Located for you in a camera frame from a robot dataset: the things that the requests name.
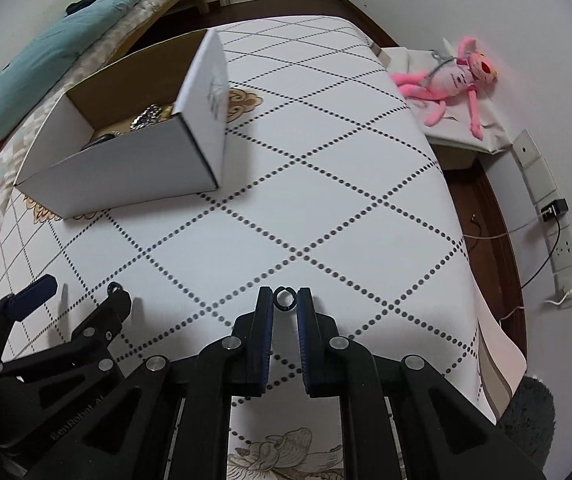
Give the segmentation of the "black fitness band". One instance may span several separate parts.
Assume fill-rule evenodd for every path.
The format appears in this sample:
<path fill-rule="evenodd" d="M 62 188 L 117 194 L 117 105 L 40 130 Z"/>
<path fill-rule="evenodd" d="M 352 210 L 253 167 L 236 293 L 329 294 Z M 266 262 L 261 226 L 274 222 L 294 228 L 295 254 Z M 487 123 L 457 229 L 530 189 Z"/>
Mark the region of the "black fitness band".
<path fill-rule="evenodd" d="M 121 136 L 121 133 L 119 131 L 111 131 L 108 133 L 104 133 L 101 136 L 95 138 L 94 140 L 88 142 L 87 144 L 84 144 L 81 148 L 81 151 L 85 151 L 88 148 L 94 148 L 94 146 L 96 145 L 100 145 L 110 140 L 114 140 L 115 138 L 118 138 L 118 136 Z"/>

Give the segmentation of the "white diamond pattern tablecloth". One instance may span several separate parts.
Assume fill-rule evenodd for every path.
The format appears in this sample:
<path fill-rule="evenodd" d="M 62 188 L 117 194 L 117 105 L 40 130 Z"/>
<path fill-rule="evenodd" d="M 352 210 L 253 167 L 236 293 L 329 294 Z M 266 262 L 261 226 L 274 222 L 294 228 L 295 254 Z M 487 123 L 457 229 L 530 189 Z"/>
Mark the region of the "white diamond pattern tablecloth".
<path fill-rule="evenodd" d="M 365 36 L 322 16 L 218 34 L 250 97 L 226 127 L 220 188 L 69 220 L 9 195 L 0 296 L 44 274 L 58 289 L 14 327 L 6 359 L 68 341 L 113 282 L 133 300 L 110 345 L 124 374 L 228 336 L 261 287 L 305 287 L 341 336 L 420 356 L 490 415 L 481 295 L 446 179 Z"/>

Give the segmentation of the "teal blue quilt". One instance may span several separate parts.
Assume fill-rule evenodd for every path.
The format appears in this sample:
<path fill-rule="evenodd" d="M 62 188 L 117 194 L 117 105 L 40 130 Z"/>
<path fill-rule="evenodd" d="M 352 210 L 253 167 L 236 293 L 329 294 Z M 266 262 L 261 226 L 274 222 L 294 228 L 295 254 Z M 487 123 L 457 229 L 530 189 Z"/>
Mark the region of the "teal blue quilt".
<path fill-rule="evenodd" d="M 96 0 L 29 42 L 0 72 L 0 142 L 77 58 L 142 0 Z"/>

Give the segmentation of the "white cardboard box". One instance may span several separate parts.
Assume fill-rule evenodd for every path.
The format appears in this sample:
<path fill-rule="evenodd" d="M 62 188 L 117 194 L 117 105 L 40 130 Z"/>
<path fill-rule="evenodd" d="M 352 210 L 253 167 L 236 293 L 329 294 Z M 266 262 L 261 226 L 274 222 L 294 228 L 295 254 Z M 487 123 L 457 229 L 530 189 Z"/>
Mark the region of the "white cardboard box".
<path fill-rule="evenodd" d="M 57 100 L 16 189 L 64 219 L 214 191 L 222 183 L 228 90 L 213 29 L 120 58 Z M 111 131 L 121 136 L 81 151 Z"/>

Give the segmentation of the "black plug adapter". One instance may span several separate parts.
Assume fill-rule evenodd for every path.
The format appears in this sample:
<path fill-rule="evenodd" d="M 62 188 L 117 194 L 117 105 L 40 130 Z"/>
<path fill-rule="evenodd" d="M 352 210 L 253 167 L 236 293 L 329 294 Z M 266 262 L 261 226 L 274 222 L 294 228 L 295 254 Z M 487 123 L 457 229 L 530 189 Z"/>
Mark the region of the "black plug adapter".
<path fill-rule="evenodd" d="M 543 222 L 559 220 L 568 212 L 568 203 L 564 198 L 556 198 L 540 210 L 540 217 Z"/>

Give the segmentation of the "white cloth covered box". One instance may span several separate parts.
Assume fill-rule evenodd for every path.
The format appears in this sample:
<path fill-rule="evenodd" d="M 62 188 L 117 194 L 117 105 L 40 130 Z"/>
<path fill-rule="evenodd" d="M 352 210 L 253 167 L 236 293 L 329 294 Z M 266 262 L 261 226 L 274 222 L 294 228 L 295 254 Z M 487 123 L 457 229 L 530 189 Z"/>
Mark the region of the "white cloth covered box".
<path fill-rule="evenodd" d="M 378 57 L 390 74 L 430 72 L 440 62 L 438 55 L 432 52 L 408 50 L 406 47 L 383 48 Z M 406 100 L 420 128 L 431 142 L 487 154 L 506 150 L 512 145 L 512 139 L 495 114 L 490 98 L 482 90 L 478 91 L 477 96 L 481 140 L 475 138 L 470 131 L 469 102 L 465 92 L 444 99 L 444 105 L 440 104 L 440 100 Z"/>

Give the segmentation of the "pink panther plush toy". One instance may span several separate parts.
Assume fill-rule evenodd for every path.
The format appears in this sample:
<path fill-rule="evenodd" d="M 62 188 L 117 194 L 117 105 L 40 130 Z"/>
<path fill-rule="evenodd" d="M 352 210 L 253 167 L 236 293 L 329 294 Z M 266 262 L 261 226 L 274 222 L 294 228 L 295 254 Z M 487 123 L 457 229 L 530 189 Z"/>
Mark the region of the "pink panther plush toy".
<path fill-rule="evenodd" d="M 435 102 L 438 108 L 426 117 L 424 125 L 432 127 L 446 114 L 446 101 L 464 94 L 469 109 L 469 130 L 478 140 L 484 138 L 479 115 L 478 93 L 498 81 L 494 64 L 478 49 L 474 37 L 464 37 L 456 55 L 440 58 L 431 70 L 423 73 L 393 73 L 390 78 L 407 99 Z"/>

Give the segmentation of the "white wall power strip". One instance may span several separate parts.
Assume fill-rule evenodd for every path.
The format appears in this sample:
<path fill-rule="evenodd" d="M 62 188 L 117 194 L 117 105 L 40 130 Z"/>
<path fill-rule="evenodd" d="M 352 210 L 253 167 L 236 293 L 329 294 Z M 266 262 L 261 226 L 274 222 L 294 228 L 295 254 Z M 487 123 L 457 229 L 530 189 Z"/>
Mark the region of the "white wall power strip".
<path fill-rule="evenodd" d="M 533 225 L 541 231 L 546 246 L 544 263 L 526 279 L 521 289 L 526 289 L 545 270 L 550 270 L 554 292 L 545 303 L 559 309 L 572 308 L 572 229 L 568 202 L 528 130 L 524 129 L 516 136 L 512 154 L 536 212 Z"/>

